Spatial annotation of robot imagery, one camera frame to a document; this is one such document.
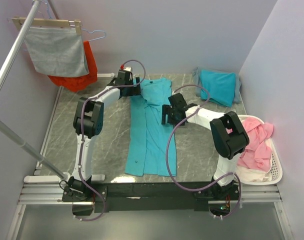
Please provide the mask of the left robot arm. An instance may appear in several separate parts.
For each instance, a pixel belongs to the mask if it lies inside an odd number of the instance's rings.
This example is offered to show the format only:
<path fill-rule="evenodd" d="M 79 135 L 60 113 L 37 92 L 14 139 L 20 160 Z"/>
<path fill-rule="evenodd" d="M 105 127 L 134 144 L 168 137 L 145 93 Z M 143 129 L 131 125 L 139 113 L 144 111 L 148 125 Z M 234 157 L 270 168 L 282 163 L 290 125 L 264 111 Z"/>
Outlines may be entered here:
<path fill-rule="evenodd" d="M 103 129 L 104 110 L 122 97 L 141 94 L 139 77 L 133 77 L 131 71 L 118 71 L 117 77 L 99 93 L 78 100 L 73 119 L 77 137 L 75 165 L 67 184 L 80 201 L 88 200 L 92 195 L 89 186 L 92 180 L 92 158 L 94 143 Z"/>

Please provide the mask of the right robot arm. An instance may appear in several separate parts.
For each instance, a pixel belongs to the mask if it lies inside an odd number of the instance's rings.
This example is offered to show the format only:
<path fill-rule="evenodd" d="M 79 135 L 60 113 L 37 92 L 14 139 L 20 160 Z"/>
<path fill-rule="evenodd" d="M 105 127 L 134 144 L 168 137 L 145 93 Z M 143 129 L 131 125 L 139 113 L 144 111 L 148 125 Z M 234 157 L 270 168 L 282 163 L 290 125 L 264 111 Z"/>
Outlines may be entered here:
<path fill-rule="evenodd" d="M 219 113 L 195 103 L 187 104 L 181 93 L 168 98 L 169 104 L 162 106 L 161 123 L 174 126 L 165 150 L 165 164 L 174 184 L 188 192 L 204 192 L 211 188 L 214 198 L 222 200 L 229 194 L 229 187 L 234 179 L 238 159 L 250 143 L 249 136 L 234 111 Z M 196 124 L 211 131 L 218 162 L 213 181 L 201 188 L 188 188 L 176 181 L 170 170 L 168 153 L 173 135 L 178 127 L 185 123 Z"/>

